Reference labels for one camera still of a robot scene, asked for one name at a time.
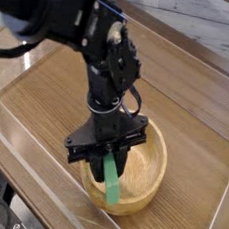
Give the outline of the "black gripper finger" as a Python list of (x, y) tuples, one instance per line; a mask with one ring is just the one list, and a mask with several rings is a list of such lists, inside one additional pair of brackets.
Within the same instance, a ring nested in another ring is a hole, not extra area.
[(90, 169), (96, 182), (104, 182), (103, 156), (92, 154), (89, 157)]
[(115, 151), (115, 163), (118, 176), (123, 175), (124, 168), (126, 166), (126, 160), (128, 160), (128, 147), (120, 146), (118, 150)]

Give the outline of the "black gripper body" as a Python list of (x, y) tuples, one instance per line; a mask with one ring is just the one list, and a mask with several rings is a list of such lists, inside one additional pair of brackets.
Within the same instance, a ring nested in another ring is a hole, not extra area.
[(149, 119), (139, 114), (130, 118), (121, 110), (111, 114), (91, 114), (86, 123), (73, 131), (65, 139), (68, 150), (68, 162), (89, 162), (89, 157), (105, 155), (108, 150), (113, 152), (127, 146), (128, 150), (146, 142), (146, 127)]

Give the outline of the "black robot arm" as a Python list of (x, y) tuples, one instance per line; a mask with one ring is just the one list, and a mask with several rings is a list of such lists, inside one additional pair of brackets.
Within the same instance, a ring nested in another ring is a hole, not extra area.
[(56, 41), (82, 54), (87, 66), (89, 120), (65, 139), (68, 161), (85, 160), (94, 179), (105, 181), (104, 158), (111, 153), (123, 175), (128, 152), (146, 141), (148, 118), (124, 104), (130, 92), (142, 103), (134, 83), (141, 61), (129, 39), (122, 9), (112, 0), (0, 0), (5, 26), (22, 42), (0, 48), (0, 58), (24, 55), (43, 40)]

